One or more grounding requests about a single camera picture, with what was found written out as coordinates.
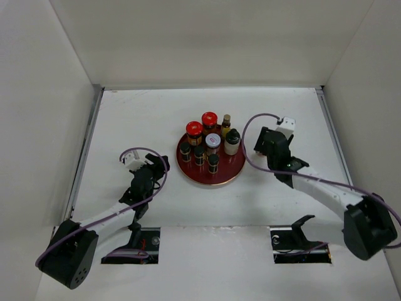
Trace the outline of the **black lid spice jar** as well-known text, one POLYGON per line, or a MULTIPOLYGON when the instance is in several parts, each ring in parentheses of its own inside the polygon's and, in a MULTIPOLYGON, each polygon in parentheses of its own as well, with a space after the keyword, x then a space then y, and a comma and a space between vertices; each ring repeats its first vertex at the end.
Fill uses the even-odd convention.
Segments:
POLYGON ((204 165, 205 150, 204 150, 203 146, 198 145, 194 148, 194 157, 195 157, 195 164, 197 166, 204 165))
POLYGON ((180 155, 183 162, 191 161, 191 145, 188 142, 183 142, 179 145, 180 155))
POLYGON ((211 174, 215 174, 218 170, 219 156, 217 154, 211 154, 208 156, 208 170, 211 174))

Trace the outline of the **black pump white powder bottle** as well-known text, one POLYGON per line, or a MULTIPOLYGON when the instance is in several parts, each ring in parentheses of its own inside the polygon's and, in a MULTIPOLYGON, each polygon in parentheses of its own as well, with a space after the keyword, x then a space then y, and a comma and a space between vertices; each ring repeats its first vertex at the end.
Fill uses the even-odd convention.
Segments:
POLYGON ((224 139, 224 152, 233 156, 236 155, 241 142, 241 136, 236 129, 231 129, 225 136, 224 139))

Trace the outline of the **red lid chili jar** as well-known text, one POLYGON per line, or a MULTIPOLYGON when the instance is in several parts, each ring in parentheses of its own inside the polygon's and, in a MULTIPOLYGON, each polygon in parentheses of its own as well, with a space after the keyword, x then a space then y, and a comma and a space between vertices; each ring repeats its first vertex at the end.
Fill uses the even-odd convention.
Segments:
POLYGON ((191 121, 185 127, 187 141, 191 146, 202 143, 203 125, 198 121, 191 121))
POLYGON ((215 133, 217 127, 218 116, 214 112, 205 112, 202 117, 203 134, 205 136, 215 133))

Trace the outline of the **yellow label oil bottle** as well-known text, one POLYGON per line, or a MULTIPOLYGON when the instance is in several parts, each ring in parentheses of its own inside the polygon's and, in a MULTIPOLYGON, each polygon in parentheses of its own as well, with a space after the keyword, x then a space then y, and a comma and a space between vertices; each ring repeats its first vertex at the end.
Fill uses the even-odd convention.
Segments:
POLYGON ((231 116, 229 114, 225 114, 223 116, 223 121, 221 124, 221 137, 223 139, 226 138, 226 134, 230 131, 231 129, 231 116))

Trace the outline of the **white lid sauce jar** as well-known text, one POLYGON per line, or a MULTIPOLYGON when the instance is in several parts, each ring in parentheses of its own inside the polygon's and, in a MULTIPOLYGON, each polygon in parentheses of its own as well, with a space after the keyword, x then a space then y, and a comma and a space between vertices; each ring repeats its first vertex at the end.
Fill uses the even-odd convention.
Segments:
POLYGON ((221 145, 221 137, 219 134, 210 133, 206 136, 205 143, 207 147, 207 156, 218 154, 221 145))

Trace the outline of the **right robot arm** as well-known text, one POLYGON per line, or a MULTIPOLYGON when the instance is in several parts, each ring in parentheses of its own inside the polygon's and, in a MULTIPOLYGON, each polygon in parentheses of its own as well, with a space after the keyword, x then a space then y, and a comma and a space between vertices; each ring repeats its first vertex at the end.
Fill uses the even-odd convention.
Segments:
POLYGON ((307 248, 319 240, 343 245, 361 260, 369 260, 397 239, 392 221, 395 213, 383 199, 343 183, 322 179, 310 165, 291 155, 293 135, 280 129, 263 127, 254 150, 265 156, 268 171, 291 189, 305 193, 335 213, 341 224, 328 221, 311 224, 315 216, 307 214, 291 225, 291 241, 307 248))

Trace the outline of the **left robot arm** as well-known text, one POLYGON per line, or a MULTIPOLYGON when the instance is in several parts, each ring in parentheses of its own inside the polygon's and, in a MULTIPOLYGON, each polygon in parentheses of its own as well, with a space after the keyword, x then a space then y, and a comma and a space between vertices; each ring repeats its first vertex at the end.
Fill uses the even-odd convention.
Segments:
POLYGON ((83 283, 97 260, 123 256, 122 247, 134 250, 140 244, 138 221, 163 188, 170 164, 167 156, 151 149, 144 161, 129 157, 135 151, 136 148, 126 150, 119 158, 133 176, 123 196, 92 218, 62 222, 36 260, 36 268, 70 290, 83 283))

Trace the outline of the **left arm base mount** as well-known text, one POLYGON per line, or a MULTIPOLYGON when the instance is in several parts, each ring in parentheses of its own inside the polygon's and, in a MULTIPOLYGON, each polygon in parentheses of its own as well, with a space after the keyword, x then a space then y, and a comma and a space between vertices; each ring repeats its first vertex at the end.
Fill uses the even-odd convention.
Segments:
POLYGON ((160 228, 143 228, 135 223, 129 227, 130 239, 101 259, 103 265, 156 265, 159 263, 160 228))

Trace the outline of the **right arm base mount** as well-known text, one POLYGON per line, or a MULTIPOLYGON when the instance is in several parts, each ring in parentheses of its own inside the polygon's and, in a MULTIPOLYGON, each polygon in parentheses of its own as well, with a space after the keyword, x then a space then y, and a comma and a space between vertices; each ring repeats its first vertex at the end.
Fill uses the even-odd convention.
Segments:
POLYGON ((328 243, 308 240, 301 228, 313 218, 314 215, 308 214, 291 225, 270 227, 275 264, 331 264, 328 243))

